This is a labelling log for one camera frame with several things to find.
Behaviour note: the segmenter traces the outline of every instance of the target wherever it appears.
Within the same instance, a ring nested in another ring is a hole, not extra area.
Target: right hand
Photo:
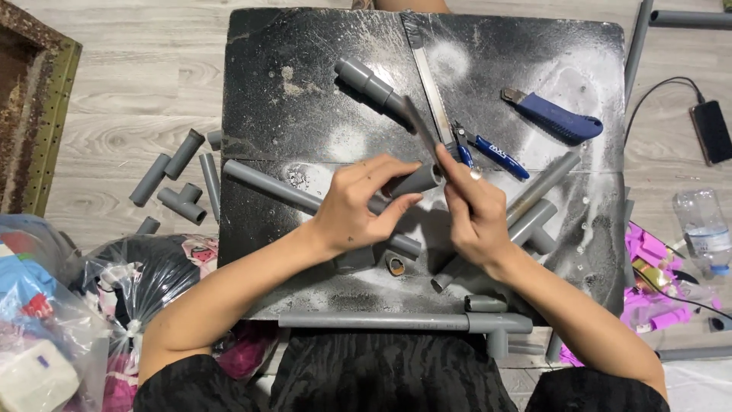
[[[437,147],[437,157],[447,174],[445,199],[452,215],[450,238],[457,252],[494,279],[495,270],[505,259],[516,256],[517,248],[508,237],[506,194],[484,179],[475,180],[470,168],[458,163],[445,146]]]

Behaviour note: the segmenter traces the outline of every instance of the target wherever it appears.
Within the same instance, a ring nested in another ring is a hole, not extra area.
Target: white plastic container
[[[673,210],[696,267],[707,278],[729,274],[732,242],[714,190],[678,193],[673,197]]]

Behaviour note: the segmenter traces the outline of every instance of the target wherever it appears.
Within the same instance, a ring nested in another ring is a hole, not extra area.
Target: wooden floor
[[[217,232],[213,218],[196,227],[157,200],[140,209],[127,196],[157,154],[172,153],[189,128],[201,132],[219,128],[231,10],[351,4],[351,0],[13,1],[83,43],[46,217],[85,251],[134,232],[145,216],[160,220],[162,233]],[[615,22],[623,26],[629,43],[638,2],[448,0],[448,5],[457,13]],[[663,10],[721,10],[721,0],[656,0],[655,5]],[[689,76],[708,100],[720,101],[732,122],[732,32],[650,29],[640,65],[633,106],[657,82]],[[632,220],[669,244],[681,240],[671,208],[677,191],[711,186],[732,219],[732,164],[705,166],[688,115],[694,104],[692,90],[683,85],[655,92],[640,110],[626,149],[625,179],[636,201]],[[207,150],[204,145],[200,152]],[[170,185],[173,189],[189,181],[203,187],[198,161],[194,161]],[[202,202],[209,208],[205,194]],[[685,268],[695,273],[691,265]],[[718,279],[714,284],[722,302],[732,308],[732,282]],[[655,347],[666,348],[732,345],[732,332],[705,331],[706,315],[697,316],[692,325],[645,338]],[[538,336],[546,339],[544,331]],[[505,366],[546,366],[540,358],[526,359]],[[537,375],[535,371],[505,373]],[[513,392],[531,392],[522,385],[516,383]]]

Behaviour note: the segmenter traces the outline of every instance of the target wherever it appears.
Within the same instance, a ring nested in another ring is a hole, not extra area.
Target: table surface
[[[506,191],[509,202],[567,150],[580,154],[580,165],[546,196],[559,213],[545,229],[560,247],[540,262],[619,313],[624,253],[620,26],[478,15],[422,18],[430,69],[450,119],[482,134],[531,173],[522,183],[474,152],[477,164],[486,169],[485,178]],[[417,137],[334,82],[332,67],[343,55],[360,59],[429,113],[398,14],[309,8],[234,11],[225,56],[224,159],[237,159],[316,196],[325,195],[340,164],[380,152],[428,160]],[[498,92],[503,87],[536,92],[570,111],[598,117],[605,131],[568,146],[502,102]],[[309,218],[226,176],[221,216],[220,265]],[[407,263],[405,275],[394,278],[383,264],[351,275],[335,274],[330,263],[319,265],[278,287],[250,316],[275,319],[277,313],[295,309],[462,313],[464,295],[497,289],[509,296],[512,310],[543,324],[528,304],[474,268],[467,268],[443,293],[433,290],[432,273],[454,253],[441,190],[425,193],[398,229],[426,248],[416,262]]]

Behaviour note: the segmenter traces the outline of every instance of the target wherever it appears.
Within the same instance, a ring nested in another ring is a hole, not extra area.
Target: pliers
[[[520,179],[528,179],[529,173],[516,160],[499,149],[496,145],[485,140],[481,136],[468,132],[457,120],[450,125],[452,135],[457,142],[457,152],[460,154],[460,161],[473,168],[473,156],[468,149],[468,143],[478,149],[485,157],[496,162],[500,167]]]

